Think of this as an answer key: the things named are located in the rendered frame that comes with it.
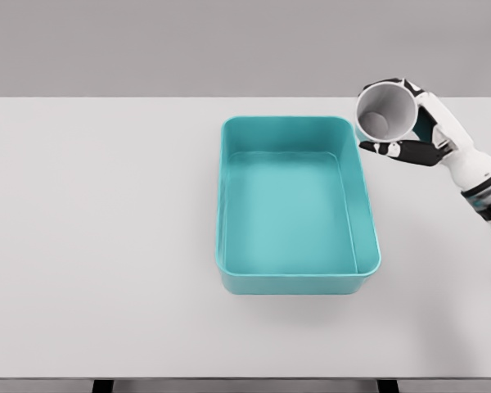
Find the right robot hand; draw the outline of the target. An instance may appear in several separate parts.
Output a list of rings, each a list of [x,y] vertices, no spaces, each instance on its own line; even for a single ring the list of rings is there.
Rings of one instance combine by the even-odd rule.
[[[401,140],[396,142],[359,141],[362,149],[409,164],[435,166],[450,153],[472,144],[466,130],[435,94],[405,78],[380,81],[386,80],[401,81],[412,92],[418,105],[417,122],[412,131]]]

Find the white paper cup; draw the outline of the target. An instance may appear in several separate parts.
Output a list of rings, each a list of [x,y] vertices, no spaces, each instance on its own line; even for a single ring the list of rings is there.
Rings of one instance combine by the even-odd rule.
[[[417,122],[418,105],[401,81],[380,81],[360,92],[354,109],[360,142],[396,142]]]

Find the teal plastic basket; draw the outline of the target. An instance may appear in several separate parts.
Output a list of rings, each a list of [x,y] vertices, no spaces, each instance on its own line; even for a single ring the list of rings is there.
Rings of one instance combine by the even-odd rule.
[[[223,123],[215,262],[235,295],[350,295],[378,270],[347,119],[239,115]]]

